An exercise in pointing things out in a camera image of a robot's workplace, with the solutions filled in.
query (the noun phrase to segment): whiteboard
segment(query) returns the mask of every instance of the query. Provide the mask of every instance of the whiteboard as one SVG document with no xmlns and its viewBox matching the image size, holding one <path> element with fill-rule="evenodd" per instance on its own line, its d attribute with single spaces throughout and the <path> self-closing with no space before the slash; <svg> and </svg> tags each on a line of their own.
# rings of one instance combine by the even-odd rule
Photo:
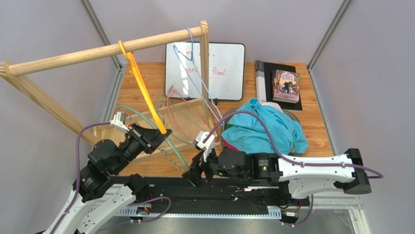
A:
<svg viewBox="0 0 415 234">
<path fill-rule="evenodd" d="M 173 45 L 190 58 L 191 42 L 175 42 L 166 45 L 165 95 L 173 87 L 186 98 L 200 98 L 185 69 L 177 58 Z M 193 43 L 193 56 L 199 73 L 200 46 Z M 202 93 L 202 83 L 191 61 L 179 54 L 196 87 Z M 243 44 L 209 43 L 209 92 L 213 99 L 240 100 L 244 85 L 245 46 Z"/>
</svg>

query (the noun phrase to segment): pink cloth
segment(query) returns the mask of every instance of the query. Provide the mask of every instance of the pink cloth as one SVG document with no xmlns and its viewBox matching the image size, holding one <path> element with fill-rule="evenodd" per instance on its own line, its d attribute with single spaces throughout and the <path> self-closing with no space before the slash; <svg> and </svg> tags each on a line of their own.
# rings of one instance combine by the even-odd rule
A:
<svg viewBox="0 0 415 234">
<path fill-rule="evenodd" d="M 234 149 L 234 150 L 236 150 L 237 152 L 239 152 L 239 151 L 240 151 L 240 150 L 238 150 L 235 146 L 230 145 L 229 143 L 227 143 L 227 142 L 225 141 L 225 139 L 223 139 L 223 141 L 224 141 L 224 144 L 225 144 L 228 148 Z"/>
</svg>

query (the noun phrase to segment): yellow hanger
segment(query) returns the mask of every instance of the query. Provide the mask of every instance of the yellow hanger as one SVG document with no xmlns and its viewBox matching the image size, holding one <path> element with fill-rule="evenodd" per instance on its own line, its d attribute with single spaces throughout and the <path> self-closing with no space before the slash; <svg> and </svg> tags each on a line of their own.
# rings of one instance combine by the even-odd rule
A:
<svg viewBox="0 0 415 234">
<path fill-rule="evenodd" d="M 166 128 L 164 127 L 160 117 L 155 111 L 155 108 L 153 106 L 153 103 L 151 102 L 150 95 L 147 91 L 146 85 L 144 84 L 143 78 L 141 77 L 140 70 L 138 69 L 137 62 L 135 61 L 134 55 L 132 55 L 132 52 L 125 52 L 124 46 L 122 44 L 122 41 L 119 41 L 118 44 L 120 45 L 121 51 L 124 54 L 125 58 L 128 62 L 130 62 L 131 70 L 130 74 L 134 75 L 135 80 L 137 81 L 138 87 L 140 87 L 141 93 L 143 94 L 144 100 L 146 100 L 147 106 L 150 109 L 151 115 L 153 116 L 153 119 L 155 121 L 155 124 L 157 125 L 158 129 L 162 134 L 166 134 Z"/>
</svg>

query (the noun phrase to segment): black book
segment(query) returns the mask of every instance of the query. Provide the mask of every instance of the black book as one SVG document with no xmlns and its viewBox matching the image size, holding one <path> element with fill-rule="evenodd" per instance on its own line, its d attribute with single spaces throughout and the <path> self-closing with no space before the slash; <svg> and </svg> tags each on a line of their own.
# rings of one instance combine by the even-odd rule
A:
<svg viewBox="0 0 415 234">
<path fill-rule="evenodd" d="M 256 76 L 256 85 L 257 85 L 257 98 L 260 101 L 269 101 L 278 103 L 284 110 L 296 110 L 302 111 L 301 105 L 301 92 L 300 100 L 297 103 L 289 103 L 283 101 L 275 101 L 274 97 L 274 85 L 272 71 L 282 70 L 287 72 L 296 72 L 294 66 L 288 66 L 284 64 L 270 63 L 270 62 L 255 62 L 255 76 Z M 261 87 L 265 89 L 265 94 L 261 92 Z"/>
</svg>

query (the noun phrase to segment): whiteboard black frame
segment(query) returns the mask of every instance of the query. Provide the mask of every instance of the whiteboard black frame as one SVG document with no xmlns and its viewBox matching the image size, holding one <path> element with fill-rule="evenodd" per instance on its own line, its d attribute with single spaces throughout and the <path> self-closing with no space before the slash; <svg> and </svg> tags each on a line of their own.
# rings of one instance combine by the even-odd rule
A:
<svg viewBox="0 0 415 234">
<path fill-rule="evenodd" d="M 186 43 L 191 43 L 191 41 L 177 41 L 177 42 L 186 42 Z M 198 44 L 200 45 L 199 41 L 194 41 L 193 45 Z M 243 43 L 231 43 L 231 42 L 209 42 L 209 44 L 233 44 L 233 45 L 243 45 L 244 46 L 244 68 L 243 68 L 243 72 L 242 72 L 242 94 L 241 94 L 241 98 L 238 100 L 232 100 L 232 99 L 216 99 L 214 98 L 213 100 L 225 100 L 225 101 L 240 101 L 244 98 L 244 85 L 245 85 L 245 55 L 246 55 L 246 47 Z M 167 97 L 166 94 L 166 62 L 167 62 L 167 44 L 165 46 L 165 54 L 164 54 L 164 96 Z M 186 100 L 193 100 L 193 99 L 197 99 L 197 97 L 188 97 L 186 98 Z"/>
</svg>

